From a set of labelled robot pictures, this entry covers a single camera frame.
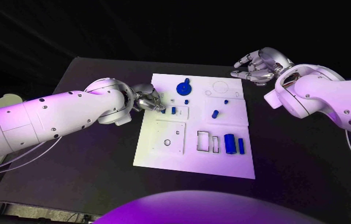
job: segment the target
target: dark table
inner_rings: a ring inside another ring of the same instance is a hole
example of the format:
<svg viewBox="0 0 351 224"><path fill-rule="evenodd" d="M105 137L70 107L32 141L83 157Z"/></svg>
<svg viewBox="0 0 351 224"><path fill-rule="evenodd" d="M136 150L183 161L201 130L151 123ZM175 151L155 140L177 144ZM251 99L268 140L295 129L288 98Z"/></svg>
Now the dark table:
<svg viewBox="0 0 351 224"><path fill-rule="evenodd" d="M74 59L56 94L113 77L131 86L154 73L230 78L233 67ZM264 99L274 89L243 81L256 180L134 166L144 113L123 126L96 123L66 136L47 155L11 171L0 201L103 215L138 198L175 190L251 196L329 223L351 220L351 151L346 132L324 114L295 118ZM51 145L48 142L34 155ZM25 163L25 157L14 166Z"/></svg>

